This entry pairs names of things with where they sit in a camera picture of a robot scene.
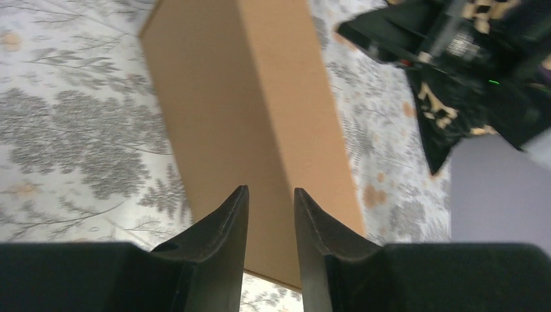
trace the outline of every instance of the purple wall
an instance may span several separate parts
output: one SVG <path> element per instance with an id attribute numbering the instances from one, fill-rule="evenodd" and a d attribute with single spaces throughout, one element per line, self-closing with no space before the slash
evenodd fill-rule
<path id="1" fill-rule="evenodd" d="M 531 242 L 551 255 L 551 171 L 499 136 L 452 153 L 452 240 Z"/>

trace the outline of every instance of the red light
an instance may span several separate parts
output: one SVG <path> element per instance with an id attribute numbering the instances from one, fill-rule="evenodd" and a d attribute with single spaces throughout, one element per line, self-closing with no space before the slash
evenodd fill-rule
<path id="1" fill-rule="evenodd" d="M 407 67 L 411 67 L 413 65 L 413 63 L 408 60 L 400 60 L 400 63 L 406 65 Z"/>

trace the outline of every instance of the black plastic part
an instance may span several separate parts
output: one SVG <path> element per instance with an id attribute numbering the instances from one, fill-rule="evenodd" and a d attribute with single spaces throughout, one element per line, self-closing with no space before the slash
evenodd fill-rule
<path id="1" fill-rule="evenodd" d="M 130 243 L 0 245 L 0 311 L 238 312 L 249 192 L 145 252 Z"/>
<path id="2" fill-rule="evenodd" d="M 551 261 L 527 244 L 380 247 L 295 190 L 304 312 L 549 311 Z"/>
<path id="3" fill-rule="evenodd" d="M 408 0 L 400 5 L 374 10 L 341 23 L 337 32 L 380 62 L 415 60 L 426 39 L 433 16 L 442 5 L 430 0 Z"/>
<path id="4" fill-rule="evenodd" d="M 470 19 L 449 16 L 450 8 L 455 12 L 460 7 L 460 0 L 389 3 L 397 4 L 360 14 L 342 23 L 337 32 L 378 62 L 413 63 L 406 74 L 432 174 L 462 138 L 473 136 L 471 129 L 491 126 L 521 150 L 551 127 L 551 71 L 541 65 L 551 55 L 548 0 L 523 0 L 502 19 L 491 20 L 489 34 L 477 31 Z M 455 33 L 448 36 L 446 29 Z M 420 51 L 434 49 L 429 61 L 417 59 Z M 458 117 L 446 120 L 449 124 L 444 127 L 436 122 L 444 116 L 434 116 L 443 112 L 430 112 L 427 118 L 423 109 L 430 103 L 417 98 L 422 83 Z"/>

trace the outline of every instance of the brown cardboard box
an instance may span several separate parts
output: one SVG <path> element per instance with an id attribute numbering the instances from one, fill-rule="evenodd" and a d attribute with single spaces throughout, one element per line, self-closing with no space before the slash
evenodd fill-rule
<path id="1" fill-rule="evenodd" d="M 250 187 L 247 270 L 300 288 L 295 187 L 365 234 L 306 1 L 163 0 L 142 44 L 196 220 Z"/>

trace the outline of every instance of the floor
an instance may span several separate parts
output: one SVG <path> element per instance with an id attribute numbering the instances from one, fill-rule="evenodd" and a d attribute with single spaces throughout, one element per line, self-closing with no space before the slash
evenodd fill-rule
<path id="1" fill-rule="evenodd" d="M 0 239 L 132 241 L 192 223 L 136 37 L 154 0 L 0 1 Z M 243 312 L 302 311 L 244 276 Z"/>
<path id="2" fill-rule="evenodd" d="M 136 34 L 155 0 L 0 1 L 0 239 L 129 240 L 192 223 Z M 428 173 L 404 73 L 333 32 L 383 0 L 309 0 L 368 238 L 447 241 L 449 165 Z M 244 277 L 242 311 L 302 311 Z"/>

